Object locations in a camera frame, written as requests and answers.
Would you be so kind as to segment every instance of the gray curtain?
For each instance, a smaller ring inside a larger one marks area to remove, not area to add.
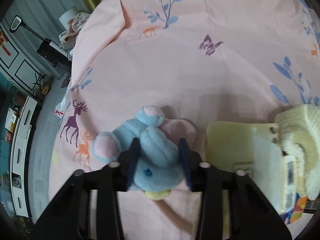
[[[64,28],[59,22],[59,18],[73,6],[76,6],[80,12],[89,13],[83,0],[14,0],[2,23],[8,30],[15,15],[19,15],[30,28],[42,37],[60,44],[59,34],[64,31]],[[53,68],[50,62],[37,54],[36,51],[41,44],[37,37],[22,27],[10,35],[21,51],[41,71],[44,73],[49,71],[56,78],[62,76],[62,70]]]

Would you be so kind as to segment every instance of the cream towel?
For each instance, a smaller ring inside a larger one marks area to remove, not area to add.
[[[320,192],[320,108],[300,105],[276,116],[282,149],[298,162],[297,192],[315,200]]]

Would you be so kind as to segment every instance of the barcode label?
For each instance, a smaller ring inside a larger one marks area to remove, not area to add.
[[[290,209],[293,206],[293,193],[286,194],[285,209]]]
[[[288,185],[292,185],[294,183],[294,162],[288,163]]]

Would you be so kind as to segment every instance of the pink bed sheet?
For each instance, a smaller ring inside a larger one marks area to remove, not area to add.
[[[214,120],[273,122],[298,104],[318,105],[317,27],[319,18],[303,0],[103,0],[76,43],[50,197],[74,170],[100,169],[92,139],[142,106],[192,122],[193,149],[203,154],[205,129]],[[128,239],[190,237],[142,193],[119,199]],[[181,216],[196,219],[198,194],[180,185],[168,201]]]

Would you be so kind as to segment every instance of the butterfly print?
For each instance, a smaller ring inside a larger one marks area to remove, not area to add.
[[[218,43],[214,44],[211,40],[211,37],[207,35],[204,38],[203,42],[200,44],[199,49],[207,50],[205,54],[210,56],[216,51],[216,48],[219,47],[222,43],[223,41],[219,41]]]

